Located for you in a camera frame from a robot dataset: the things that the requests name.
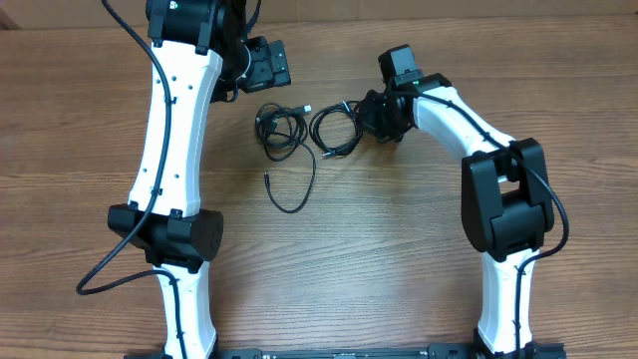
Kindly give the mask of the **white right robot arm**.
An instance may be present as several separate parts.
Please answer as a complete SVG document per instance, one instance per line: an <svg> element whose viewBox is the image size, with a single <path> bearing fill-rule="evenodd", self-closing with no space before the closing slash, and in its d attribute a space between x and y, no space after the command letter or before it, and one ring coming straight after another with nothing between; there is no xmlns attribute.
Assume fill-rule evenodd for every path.
<svg viewBox="0 0 638 359"><path fill-rule="evenodd" d="M461 165L462 226L482 271L481 314L467 357L565 357L563 345L536 342L529 324L533 268L557 205L540 143L491 126L446 77L419 69L409 45L382 53L378 63L385 89L359 104L362 128L380 143L419 130Z"/></svg>

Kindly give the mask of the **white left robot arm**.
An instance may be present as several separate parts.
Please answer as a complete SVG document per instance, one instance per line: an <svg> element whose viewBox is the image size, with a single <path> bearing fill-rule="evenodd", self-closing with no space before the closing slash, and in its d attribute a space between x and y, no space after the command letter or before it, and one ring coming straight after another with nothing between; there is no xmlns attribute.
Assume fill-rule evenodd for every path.
<svg viewBox="0 0 638 359"><path fill-rule="evenodd" d="M223 216L204 209L200 161L210 105L239 93L290 84L282 42L250 32L259 14L242 0L155 0L146 4L153 64L149 119L140 168L108 226L143 251L161 288L166 342L161 358L210 358L217 333L208 275Z"/></svg>

